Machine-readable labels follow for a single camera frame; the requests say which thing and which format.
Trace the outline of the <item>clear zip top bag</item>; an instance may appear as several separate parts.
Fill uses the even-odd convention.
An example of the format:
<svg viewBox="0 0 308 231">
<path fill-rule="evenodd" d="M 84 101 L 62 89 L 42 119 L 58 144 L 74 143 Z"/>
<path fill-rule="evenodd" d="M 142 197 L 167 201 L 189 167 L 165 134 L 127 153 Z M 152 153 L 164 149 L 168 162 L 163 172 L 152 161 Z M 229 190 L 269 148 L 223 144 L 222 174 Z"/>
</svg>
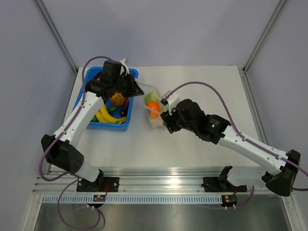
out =
<svg viewBox="0 0 308 231">
<path fill-rule="evenodd" d="M 161 104 L 162 96 L 158 89 L 149 84 L 137 81 L 138 86 L 144 92 L 142 105 L 152 128 L 163 128 L 161 114 L 166 111 L 166 107 Z"/>
</svg>

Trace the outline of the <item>white green napa cabbage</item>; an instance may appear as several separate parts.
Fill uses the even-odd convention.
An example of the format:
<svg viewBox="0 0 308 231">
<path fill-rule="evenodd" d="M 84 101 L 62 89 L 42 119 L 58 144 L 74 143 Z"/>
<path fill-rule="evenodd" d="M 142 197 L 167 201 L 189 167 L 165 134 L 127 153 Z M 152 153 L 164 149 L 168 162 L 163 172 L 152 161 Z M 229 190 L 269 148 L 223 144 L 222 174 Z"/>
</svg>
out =
<svg viewBox="0 0 308 231">
<path fill-rule="evenodd" d="M 163 128 L 163 120 L 161 118 L 150 119 L 150 124 L 152 128 Z"/>
</svg>

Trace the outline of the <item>orange fruit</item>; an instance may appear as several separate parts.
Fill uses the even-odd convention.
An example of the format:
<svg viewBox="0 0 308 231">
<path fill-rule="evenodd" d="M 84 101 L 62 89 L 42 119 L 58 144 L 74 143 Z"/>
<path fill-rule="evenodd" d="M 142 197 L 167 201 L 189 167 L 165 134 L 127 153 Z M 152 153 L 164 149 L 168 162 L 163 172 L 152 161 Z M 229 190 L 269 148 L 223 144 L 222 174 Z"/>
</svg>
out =
<svg viewBox="0 0 308 231">
<path fill-rule="evenodd" d="M 146 106 L 150 108 L 150 119 L 156 119 L 160 116 L 159 103 L 149 102 Z"/>
</svg>

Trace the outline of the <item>round green cabbage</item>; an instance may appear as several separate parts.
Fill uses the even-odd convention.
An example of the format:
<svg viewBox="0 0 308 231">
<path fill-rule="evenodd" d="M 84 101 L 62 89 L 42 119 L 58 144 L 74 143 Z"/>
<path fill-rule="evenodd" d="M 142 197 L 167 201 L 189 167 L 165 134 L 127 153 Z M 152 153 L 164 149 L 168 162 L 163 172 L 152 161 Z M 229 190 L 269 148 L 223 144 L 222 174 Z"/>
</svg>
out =
<svg viewBox="0 0 308 231">
<path fill-rule="evenodd" d="M 144 97 L 145 104 L 148 104 L 149 102 L 159 103 L 160 101 L 161 101 L 161 96 L 157 91 L 151 91 Z"/>
</svg>

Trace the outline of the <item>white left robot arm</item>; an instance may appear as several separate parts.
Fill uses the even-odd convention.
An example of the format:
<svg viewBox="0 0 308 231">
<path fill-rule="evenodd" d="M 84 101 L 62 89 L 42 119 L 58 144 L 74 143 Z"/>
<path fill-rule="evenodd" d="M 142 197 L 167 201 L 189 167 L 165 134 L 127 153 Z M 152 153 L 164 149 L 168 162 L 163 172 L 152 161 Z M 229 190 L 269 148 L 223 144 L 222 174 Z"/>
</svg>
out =
<svg viewBox="0 0 308 231">
<path fill-rule="evenodd" d="M 53 135 L 44 135 L 41 139 L 42 158 L 65 173 L 84 180 L 94 192 L 104 186 L 103 171 L 85 161 L 77 145 L 91 119 L 116 93 L 125 98 L 144 94 L 125 61 L 106 58 L 98 77 L 89 82 L 82 79 L 81 100 L 67 120 Z"/>
</svg>

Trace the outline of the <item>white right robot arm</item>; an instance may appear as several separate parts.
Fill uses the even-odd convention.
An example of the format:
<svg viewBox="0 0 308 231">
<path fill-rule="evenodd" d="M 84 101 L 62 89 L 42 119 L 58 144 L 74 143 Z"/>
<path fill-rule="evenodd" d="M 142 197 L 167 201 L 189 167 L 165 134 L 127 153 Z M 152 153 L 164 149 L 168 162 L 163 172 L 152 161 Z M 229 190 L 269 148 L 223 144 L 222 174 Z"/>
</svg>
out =
<svg viewBox="0 0 308 231">
<path fill-rule="evenodd" d="M 229 148 L 259 165 L 258 168 L 226 166 L 214 183 L 214 191 L 231 192 L 235 187 L 265 186 L 271 192 L 287 197 L 298 173 L 300 153 L 272 148 L 237 132 L 230 121 L 205 114 L 196 102 L 180 101 L 171 111 L 161 114 L 170 133 L 181 129 L 194 133 L 203 141 Z"/>
</svg>

